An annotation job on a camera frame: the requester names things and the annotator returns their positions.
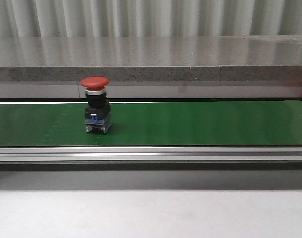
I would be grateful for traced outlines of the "grey stone slab shelf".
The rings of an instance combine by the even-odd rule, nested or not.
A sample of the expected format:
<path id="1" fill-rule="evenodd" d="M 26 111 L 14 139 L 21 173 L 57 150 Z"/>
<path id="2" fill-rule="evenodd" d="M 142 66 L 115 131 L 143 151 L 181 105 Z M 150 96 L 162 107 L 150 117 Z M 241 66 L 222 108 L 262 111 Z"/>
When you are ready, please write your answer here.
<path id="1" fill-rule="evenodd" d="M 302 35 L 0 37 L 0 99 L 302 98 Z"/>

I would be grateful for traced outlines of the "aluminium conveyor side rail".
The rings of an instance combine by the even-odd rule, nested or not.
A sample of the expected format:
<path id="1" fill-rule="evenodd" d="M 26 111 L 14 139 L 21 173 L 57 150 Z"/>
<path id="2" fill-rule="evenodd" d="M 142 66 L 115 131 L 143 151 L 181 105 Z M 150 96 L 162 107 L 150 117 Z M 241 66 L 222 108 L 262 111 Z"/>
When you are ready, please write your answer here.
<path id="1" fill-rule="evenodd" d="M 302 170 L 302 146 L 0 147 L 0 170 Z"/>

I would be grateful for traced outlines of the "green conveyor belt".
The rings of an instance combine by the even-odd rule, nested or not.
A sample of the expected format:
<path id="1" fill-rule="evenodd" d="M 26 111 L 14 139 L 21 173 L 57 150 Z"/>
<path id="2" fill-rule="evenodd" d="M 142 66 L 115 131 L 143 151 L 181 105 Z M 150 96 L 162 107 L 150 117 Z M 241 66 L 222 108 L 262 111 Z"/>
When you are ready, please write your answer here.
<path id="1" fill-rule="evenodd" d="M 107 134 L 85 104 L 2 104 L 0 146 L 302 145 L 302 101 L 113 103 Z"/>

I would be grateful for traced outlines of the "red mushroom push button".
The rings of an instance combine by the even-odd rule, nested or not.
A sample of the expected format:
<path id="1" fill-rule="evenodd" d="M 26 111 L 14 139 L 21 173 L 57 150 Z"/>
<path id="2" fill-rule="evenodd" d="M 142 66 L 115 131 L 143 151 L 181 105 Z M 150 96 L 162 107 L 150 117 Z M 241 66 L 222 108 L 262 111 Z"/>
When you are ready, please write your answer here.
<path id="1" fill-rule="evenodd" d="M 111 105 L 107 99 L 106 86 L 109 79 L 102 76 L 87 77 L 81 81 L 86 88 L 88 106 L 85 108 L 86 132 L 107 134 L 112 126 Z"/>

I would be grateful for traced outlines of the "white corrugated back panel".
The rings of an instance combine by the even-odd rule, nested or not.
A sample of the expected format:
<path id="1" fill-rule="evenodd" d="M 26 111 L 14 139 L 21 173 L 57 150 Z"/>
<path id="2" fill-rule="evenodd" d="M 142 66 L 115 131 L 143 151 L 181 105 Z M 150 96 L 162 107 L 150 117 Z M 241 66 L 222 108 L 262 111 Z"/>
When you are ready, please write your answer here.
<path id="1" fill-rule="evenodd" d="M 302 0 L 0 0 L 0 37 L 302 35 Z"/>

